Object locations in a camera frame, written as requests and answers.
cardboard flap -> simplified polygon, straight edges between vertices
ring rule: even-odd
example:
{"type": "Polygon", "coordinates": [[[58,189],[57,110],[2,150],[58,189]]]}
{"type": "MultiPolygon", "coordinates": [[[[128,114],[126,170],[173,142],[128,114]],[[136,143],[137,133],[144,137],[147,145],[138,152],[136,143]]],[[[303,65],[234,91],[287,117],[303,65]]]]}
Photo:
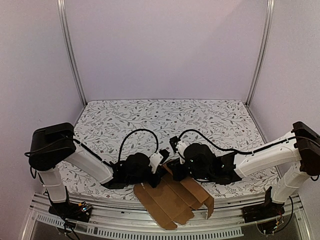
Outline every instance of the cardboard flap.
{"type": "Polygon", "coordinates": [[[215,199],[210,195],[205,201],[204,205],[208,208],[206,219],[209,219],[214,212],[215,199]]]}
{"type": "Polygon", "coordinates": [[[136,184],[133,192],[160,227],[166,230],[177,228],[177,225],[172,222],[171,218],[159,207],[141,184],[136,184]]]}
{"type": "Polygon", "coordinates": [[[191,212],[189,206],[165,181],[161,181],[156,188],[152,188],[149,184],[145,183],[144,189],[171,219],[178,217],[186,209],[191,212]]]}
{"type": "Polygon", "coordinates": [[[180,183],[200,202],[204,203],[210,196],[204,188],[197,183],[193,178],[187,176],[180,183]]]}
{"type": "Polygon", "coordinates": [[[179,224],[184,225],[194,216],[195,216],[194,213],[191,211],[190,207],[188,207],[183,212],[181,212],[180,215],[176,216],[172,220],[176,221],[179,224]]]}
{"type": "Polygon", "coordinates": [[[180,182],[175,181],[171,174],[166,174],[162,180],[189,206],[198,209],[202,206],[195,196],[191,194],[180,182]]]}

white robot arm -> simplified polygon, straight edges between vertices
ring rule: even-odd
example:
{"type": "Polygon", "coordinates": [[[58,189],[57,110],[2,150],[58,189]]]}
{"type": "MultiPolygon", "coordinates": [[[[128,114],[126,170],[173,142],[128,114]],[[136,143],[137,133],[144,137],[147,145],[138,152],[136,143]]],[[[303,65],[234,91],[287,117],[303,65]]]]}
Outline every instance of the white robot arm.
{"type": "MultiPolygon", "coordinates": [[[[150,132],[147,129],[136,131],[150,132]]],[[[85,202],[69,202],[68,191],[57,167],[58,163],[71,163],[108,189],[123,189],[127,185],[142,182],[156,187],[165,174],[165,170],[158,166],[169,157],[169,152],[158,151],[157,147],[157,152],[150,157],[138,152],[128,156],[125,161],[107,162],[75,139],[73,126],[66,122],[36,130],[32,136],[30,152],[26,152],[25,155],[29,157],[31,170],[37,170],[48,192],[51,203],[49,212],[63,219],[88,222],[92,206],[85,202]]]]}
{"type": "Polygon", "coordinates": [[[192,143],[187,146],[180,137],[170,139],[179,159],[168,163],[175,180],[190,175],[199,182],[215,182],[227,185],[242,178],[280,164],[293,162],[280,181],[265,194],[265,202],[242,209],[245,222],[275,217],[284,213],[284,203],[310,177],[320,175],[320,136],[302,122],[293,124],[293,130],[284,136],[248,152],[222,149],[208,140],[214,147],[229,151],[215,156],[205,144],[192,143]]]}

white backdrop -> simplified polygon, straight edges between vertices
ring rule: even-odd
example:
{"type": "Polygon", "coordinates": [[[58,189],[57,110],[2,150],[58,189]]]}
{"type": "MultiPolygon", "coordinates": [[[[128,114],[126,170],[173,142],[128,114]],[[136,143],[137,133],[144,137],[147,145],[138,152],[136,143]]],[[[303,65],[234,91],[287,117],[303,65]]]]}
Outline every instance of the white backdrop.
{"type": "Polygon", "coordinates": [[[0,239],[16,240],[34,192],[28,159],[38,128],[74,123],[81,102],[56,1],[1,1],[0,239]]]}
{"type": "Polygon", "coordinates": [[[245,100],[267,1],[68,0],[88,100],[245,100]]]}
{"type": "MultiPolygon", "coordinates": [[[[297,121],[320,133],[320,1],[275,2],[268,47],[251,110],[268,141],[297,121]]],[[[299,191],[314,239],[320,239],[319,181],[299,191]]]]}

floral tablecloth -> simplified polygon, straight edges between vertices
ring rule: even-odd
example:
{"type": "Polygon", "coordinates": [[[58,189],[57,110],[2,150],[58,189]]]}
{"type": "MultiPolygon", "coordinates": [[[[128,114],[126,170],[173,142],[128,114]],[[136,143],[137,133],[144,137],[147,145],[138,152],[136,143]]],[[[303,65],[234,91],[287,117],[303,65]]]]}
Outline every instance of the floral tablecloth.
{"type": "MultiPolygon", "coordinates": [[[[169,139],[186,129],[197,129],[222,148],[250,150],[263,140],[245,106],[238,100],[101,100],[85,107],[75,126],[75,137],[106,161],[116,162],[121,142],[134,129],[155,132],[159,147],[170,151],[169,139]]],[[[207,144],[196,133],[183,136],[187,143],[207,144]]],[[[150,156],[156,144],[148,132],[137,132],[126,141],[121,159],[137,152],[150,156]]],[[[217,155],[222,152],[211,147],[217,155]]],[[[113,198],[137,201],[133,186],[109,190],[93,177],[68,162],[59,164],[62,180],[73,194],[94,198],[113,198]]],[[[272,167],[257,172],[230,185],[202,183],[214,198],[230,198],[262,193],[279,180],[272,167]]]]}

metal frame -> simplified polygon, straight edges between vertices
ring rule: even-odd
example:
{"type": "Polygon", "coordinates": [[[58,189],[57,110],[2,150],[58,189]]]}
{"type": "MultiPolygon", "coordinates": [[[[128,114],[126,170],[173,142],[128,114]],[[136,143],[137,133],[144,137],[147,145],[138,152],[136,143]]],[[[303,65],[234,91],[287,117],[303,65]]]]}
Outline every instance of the metal frame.
{"type": "Polygon", "coordinates": [[[63,38],[64,38],[66,52],[68,54],[68,58],[69,58],[69,62],[70,62],[70,67],[71,67],[73,79],[74,79],[75,86],[78,91],[81,103],[85,107],[88,102],[86,99],[84,88],[81,83],[81,79],[80,79],[80,75],[79,75],[79,71],[78,71],[78,67],[77,67],[77,63],[76,63],[76,58],[74,55],[74,50],[73,50],[73,47],[71,44],[65,0],[57,0],[57,4],[58,4],[58,11],[59,11],[59,17],[60,17],[60,22],[61,22],[62,34],[63,34],[63,38]]]}
{"type": "MultiPolygon", "coordinates": [[[[301,238],[311,240],[310,227],[300,198],[292,196],[301,238]]],[[[77,233],[108,239],[182,240],[182,239],[229,239],[242,235],[241,228],[255,222],[245,223],[241,208],[262,203],[264,194],[238,196],[215,200],[214,214],[205,219],[207,210],[194,210],[194,218],[175,231],[164,230],[156,224],[139,201],[93,198],[70,194],[72,202],[86,201],[94,207],[89,223],[76,222],[77,233]]],[[[59,217],[49,214],[50,202],[47,196],[35,193],[29,207],[22,240],[30,240],[36,221],[62,228],[59,217]]],[[[285,216],[291,214],[291,202],[284,205],[285,216]]]]}
{"type": "Polygon", "coordinates": [[[255,65],[253,78],[252,78],[251,85],[249,88],[249,93],[248,93],[248,96],[245,101],[245,105],[248,107],[250,106],[250,104],[253,100],[253,97],[254,97],[254,94],[255,94],[255,91],[257,88],[257,83],[259,80],[260,72],[262,69],[262,65],[264,62],[264,58],[265,58],[265,54],[266,54],[266,50],[267,50],[268,39],[269,39],[269,34],[270,34],[270,29],[271,29],[272,17],[274,14],[274,7],[275,7],[275,0],[268,0],[259,56],[258,56],[256,65],[255,65]]]}
{"type": "MultiPolygon", "coordinates": [[[[253,119],[263,141],[266,143],[266,137],[261,130],[259,124],[257,123],[254,115],[250,111],[250,105],[252,103],[255,90],[258,84],[260,72],[262,69],[264,57],[266,54],[271,23],[273,18],[275,0],[267,0],[267,9],[265,16],[265,23],[263,29],[263,35],[259,50],[259,55],[257,63],[254,69],[254,74],[252,77],[251,85],[249,92],[245,101],[245,106],[251,118],[253,119]]],[[[72,47],[70,31],[67,21],[67,12],[65,7],[65,0],[57,0],[58,12],[61,22],[61,29],[63,38],[65,41],[66,51],[69,58],[69,63],[74,78],[75,86],[82,105],[85,107],[87,105],[87,99],[85,96],[84,88],[80,79],[80,74],[78,71],[76,58],[74,55],[74,50],[72,47]]],[[[240,197],[232,197],[228,199],[216,199],[215,200],[215,214],[211,219],[204,220],[206,215],[205,209],[200,209],[195,211],[194,219],[191,219],[186,226],[179,228],[177,232],[179,234],[188,234],[193,236],[198,236],[199,234],[203,236],[204,234],[209,234],[208,231],[223,231],[226,229],[237,229],[245,225],[244,219],[241,217],[241,208],[244,205],[252,205],[257,203],[262,203],[264,201],[264,194],[256,195],[247,195],[240,197]]],[[[147,213],[145,208],[140,204],[140,202],[129,201],[129,200],[115,200],[115,199],[105,199],[105,198],[92,198],[89,196],[77,196],[70,194],[70,199],[73,202],[82,202],[86,201],[94,205],[94,211],[92,213],[92,218],[90,223],[77,223],[77,228],[75,229],[78,233],[85,233],[89,235],[97,236],[97,231],[107,234],[108,232],[113,232],[117,234],[116,231],[121,234],[127,232],[132,233],[144,233],[146,232],[148,238],[150,236],[162,235],[167,236],[172,234],[167,231],[159,228],[157,224],[151,219],[150,215],[147,213]]],[[[294,200],[294,209],[295,216],[298,220],[298,227],[301,233],[303,240],[311,240],[312,235],[310,232],[310,226],[307,220],[307,216],[303,210],[301,200],[298,195],[293,197],[294,200]]],[[[26,218],[24,220],[24,228],[21,231],[20,238],[22,240],[30,240],[32,236],[32,231],[34,229],[36,221],[39,221],[41,218],[44,221],[44,218],[41,216],[46,215],[48,217],[47,223],[54,225],[56,224],[59,227],[59,219],[56,219],[57,216],[50,215],[48,213],[50,203],[46,196],[36,193],[31,202],[30,208],[27,212],[26,218]]],[[[285,210],[286,215],[290,214],[291,203],[286,202],[285,210]]]]}

